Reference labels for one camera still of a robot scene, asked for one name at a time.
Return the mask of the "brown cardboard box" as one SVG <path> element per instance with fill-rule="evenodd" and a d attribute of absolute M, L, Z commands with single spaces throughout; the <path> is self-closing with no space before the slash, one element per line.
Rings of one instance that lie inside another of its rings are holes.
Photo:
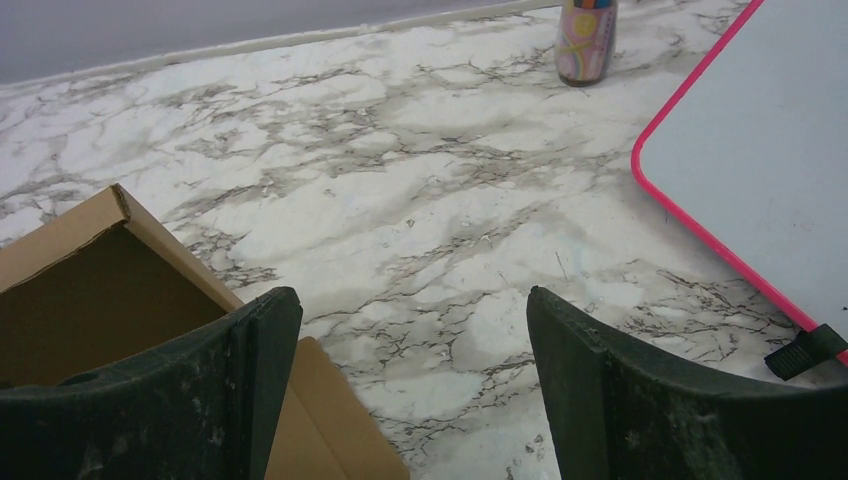
<path fill-rule="evenodd" d="M 56 386 L 249 302 L 112 185 L 2 250 L 1 394 Z M 299 330 L 261 479 L 409 475 L 344 375 Z"/>

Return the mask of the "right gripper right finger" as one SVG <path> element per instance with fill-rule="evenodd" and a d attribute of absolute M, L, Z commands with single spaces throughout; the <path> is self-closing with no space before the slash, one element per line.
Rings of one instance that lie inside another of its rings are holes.
<path fill-rule="evenodd" d="M 565 479 L 843 479 L 847 388 L 738 376 L 606 325 L 550 290 L 529 337 Z"/>

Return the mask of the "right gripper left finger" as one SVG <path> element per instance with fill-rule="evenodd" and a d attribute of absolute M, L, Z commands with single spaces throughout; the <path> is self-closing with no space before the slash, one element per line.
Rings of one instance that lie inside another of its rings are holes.
<path fill-rule="evenodd" d="M 1 394 L 5 479 L 261 479 L 303 310 L 276 287 L 56 386 Z"/>

